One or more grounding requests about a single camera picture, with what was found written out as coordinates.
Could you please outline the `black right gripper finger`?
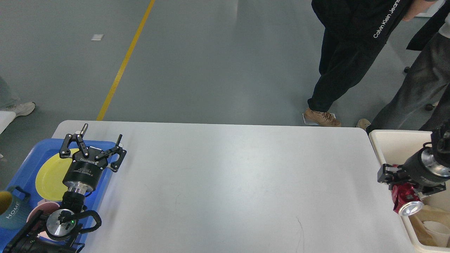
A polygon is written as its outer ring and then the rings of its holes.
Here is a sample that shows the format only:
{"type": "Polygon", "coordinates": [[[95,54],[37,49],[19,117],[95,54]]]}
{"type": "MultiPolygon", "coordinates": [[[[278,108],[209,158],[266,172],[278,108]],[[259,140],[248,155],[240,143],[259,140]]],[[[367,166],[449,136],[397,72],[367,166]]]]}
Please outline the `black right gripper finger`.
{"type": "Polygon", "coordinates": [[[421,201],[424,197],[431,196],[433,194],[446,190],[445,184],[439,184],[437,186],[424,186],[421,184],[414,185],[414,200],[421,201]]]}
{"type": "Polygon", "coordinates": [[[410,176],[403,168],[403,164],[383,164],[377,173],[377,182],[388,185],[392,190],[395,185],[410,182],[410,176]]]}

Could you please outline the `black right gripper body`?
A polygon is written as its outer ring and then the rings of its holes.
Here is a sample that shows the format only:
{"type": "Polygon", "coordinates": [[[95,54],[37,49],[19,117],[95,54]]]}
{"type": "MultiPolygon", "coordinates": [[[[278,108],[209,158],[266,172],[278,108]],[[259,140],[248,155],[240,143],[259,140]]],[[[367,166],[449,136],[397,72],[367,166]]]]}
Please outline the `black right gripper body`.
{"type": "Polygon", "coordinates": [[[422,148],[403,164],[403,170],[416,183],[433,187],[449,180],[449,153],[422,148]]]}

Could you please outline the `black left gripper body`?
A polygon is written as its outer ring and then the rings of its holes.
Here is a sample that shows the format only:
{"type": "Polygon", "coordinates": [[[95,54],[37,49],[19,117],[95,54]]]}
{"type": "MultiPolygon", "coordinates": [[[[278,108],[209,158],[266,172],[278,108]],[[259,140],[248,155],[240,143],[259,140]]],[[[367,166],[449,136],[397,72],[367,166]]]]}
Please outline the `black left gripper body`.
{"type": "Polygon", "coordinates": [[[84,192],[96,190],[108,161],[105,157],[98,161],[95,160],[95,157],[100,156],[103,150],[89,147],[88,151],[87,158],[83,156],[85,153],[80,150],[72,154],[72,162],[62,180],[67,188],[83,189],[84,192]]]}

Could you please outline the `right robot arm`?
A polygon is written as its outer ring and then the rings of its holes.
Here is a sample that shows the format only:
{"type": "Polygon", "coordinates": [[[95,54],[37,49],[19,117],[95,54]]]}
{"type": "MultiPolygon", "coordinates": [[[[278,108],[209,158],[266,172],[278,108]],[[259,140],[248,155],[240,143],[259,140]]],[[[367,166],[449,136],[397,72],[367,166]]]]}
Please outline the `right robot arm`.
{"type": "Polygon", "coordinates": [[[430,141],[394,167],[383,163],[377,181],[389,186],[410,183],[418,193],[430,196],[446,190],[449,180],[449,122],[432,131],[430,141]]]}

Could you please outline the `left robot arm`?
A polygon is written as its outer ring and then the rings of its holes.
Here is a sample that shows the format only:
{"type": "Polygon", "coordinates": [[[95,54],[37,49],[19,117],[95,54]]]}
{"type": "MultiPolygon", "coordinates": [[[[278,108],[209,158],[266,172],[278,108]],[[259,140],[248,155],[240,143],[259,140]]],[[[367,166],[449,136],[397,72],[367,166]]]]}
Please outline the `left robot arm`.
{"type": "Polygon", "coordinates": [[[1,191],[2,253],[78,253],[101,226],[96,209],[127,152],[120,137],[85,141],[87,128],[37,143],[1,191]]]}

